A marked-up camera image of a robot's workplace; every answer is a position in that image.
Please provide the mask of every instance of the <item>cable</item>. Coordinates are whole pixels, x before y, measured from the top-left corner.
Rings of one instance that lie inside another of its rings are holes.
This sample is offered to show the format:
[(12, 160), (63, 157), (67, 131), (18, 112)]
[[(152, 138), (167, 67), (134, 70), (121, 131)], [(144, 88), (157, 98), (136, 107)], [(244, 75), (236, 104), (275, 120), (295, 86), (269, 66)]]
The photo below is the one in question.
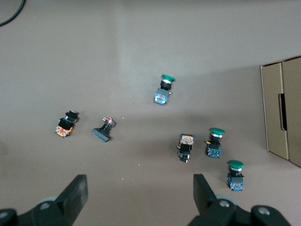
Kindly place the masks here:
[(26, 0), (22, 0), (21, 5), (20, 5), (19, 9), (16, 11), (16, 13), (13, 14), (13, 16), (10, 19), (8, 19), (7, 21), (4, 21), (3, 23), (1, 23), (0, 27), (8, 24), (11, 21), (13, 21), (19, 15), (19, 13), (22, 11), (22, 9), (23, 9), (23, 7), (25, 5), (25, 2), (26, 2)]

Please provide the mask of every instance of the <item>gray floor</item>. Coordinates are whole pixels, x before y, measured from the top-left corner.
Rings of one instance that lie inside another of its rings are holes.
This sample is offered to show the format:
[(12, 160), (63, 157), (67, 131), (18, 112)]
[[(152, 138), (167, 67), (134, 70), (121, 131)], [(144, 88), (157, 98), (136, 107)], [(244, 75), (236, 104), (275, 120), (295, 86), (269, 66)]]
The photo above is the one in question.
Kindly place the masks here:
[[(0, 0), (0, 20), (21, 0)], [(193, 174), (250, 210), (270, 205), (300, 224), (301, 168), (266, 150), (259, 65), (301, 54), (301, 1), (27, 1), (0, 28), (0, 208), (23, 213), (87, 174), (74, 225), (187, 225)], [(161, 74), (176, 78), (153, 103)], [(68, 110), (72, 135), (54, 133)], [(91, 130), (112, 117), (112, 140)], [(205, 156), (209, 128), (226, 130)], [(176, 156), (195, 135), (192, 159)], [(245, 189), (226, 186), (227, 161), (245, 163)]]

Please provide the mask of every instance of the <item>cardboard box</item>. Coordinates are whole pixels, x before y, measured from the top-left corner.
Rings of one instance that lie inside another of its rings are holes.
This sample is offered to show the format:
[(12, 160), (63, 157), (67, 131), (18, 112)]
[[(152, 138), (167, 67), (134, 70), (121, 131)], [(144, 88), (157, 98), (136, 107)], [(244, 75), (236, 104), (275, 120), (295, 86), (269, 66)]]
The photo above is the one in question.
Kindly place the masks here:
[(268, 150), (301, 166), (301, 56), (261, 66)]

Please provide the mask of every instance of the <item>bolt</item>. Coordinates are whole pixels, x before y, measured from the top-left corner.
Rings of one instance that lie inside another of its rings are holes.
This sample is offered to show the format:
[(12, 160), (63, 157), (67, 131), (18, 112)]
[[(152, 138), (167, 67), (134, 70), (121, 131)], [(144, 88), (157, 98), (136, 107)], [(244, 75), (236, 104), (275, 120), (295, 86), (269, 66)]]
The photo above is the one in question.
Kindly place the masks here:
[(230, 204), (227, 201), (225, 201), (225, 200), (220, 201), (220, 205), (222, 207), (229, 207), (230, 206)]
[(260, 208), (258, 209), (258, 211), (259, 211), (261, 214), (264, 214), (264, 215), (270, 215), (270, 211), (269, 211), (267, 208), (260, 207)]
[(4, 217), (6, 217), (7, 215), (8, 215), (7, 212), (2, 212), (2, 213), (0, 213), (0, 218), (4, 218)]
[(45, 202), (45, 203), (43, 203), (43, 204), (40, 206), (40, 210), (45, 210), (45, 209), (47, 209), (49, 206), (50, 206), (49, 203), (48, 203), (48, 202)]

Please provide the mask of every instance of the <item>teal lid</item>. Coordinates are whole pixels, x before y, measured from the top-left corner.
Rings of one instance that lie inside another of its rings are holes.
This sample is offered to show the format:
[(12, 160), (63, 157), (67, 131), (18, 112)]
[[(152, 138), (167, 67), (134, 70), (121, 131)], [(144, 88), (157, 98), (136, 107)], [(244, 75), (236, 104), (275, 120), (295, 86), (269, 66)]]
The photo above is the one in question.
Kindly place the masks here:
[(175, 78), (169, 76), (169, 75), (166, 75), (166, 74), (163, 74), (162, 77), (168, 81), (175, 81)]
[(211, 128), (210, 130), (216, 135), (223, 135), (225, 133), (223, 129), (219, 129), (219, 128)]
[(237, 161), (237, 160), (229, 161), (229, 165), (235, 169), (241, 169), (245, 166), (241, 161)]

